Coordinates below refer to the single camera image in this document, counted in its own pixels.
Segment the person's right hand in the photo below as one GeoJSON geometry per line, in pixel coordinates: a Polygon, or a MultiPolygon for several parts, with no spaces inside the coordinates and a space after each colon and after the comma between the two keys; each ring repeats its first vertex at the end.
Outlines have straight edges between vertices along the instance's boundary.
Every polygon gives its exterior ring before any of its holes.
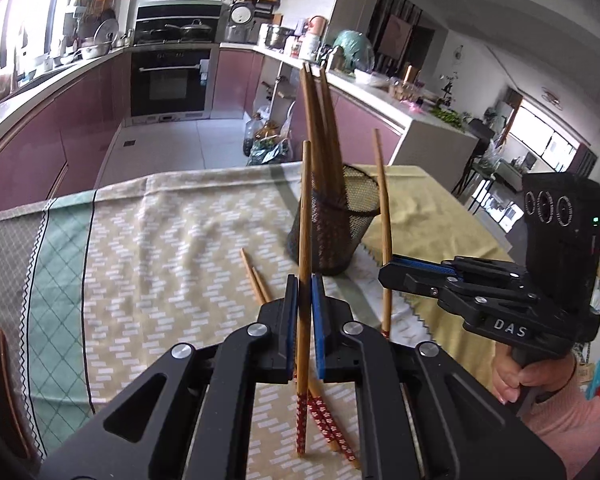
{"type": "Polygon", "coordinates": [[[555,393],[570,382],[577,369],[572,353],[559,360],[545,360],[525,367],[513,359],[513,349],[497,342],[492,360],[492,391],[503,404],[514,403],[522,387],[539,388],[542,393],[555,393]]]}

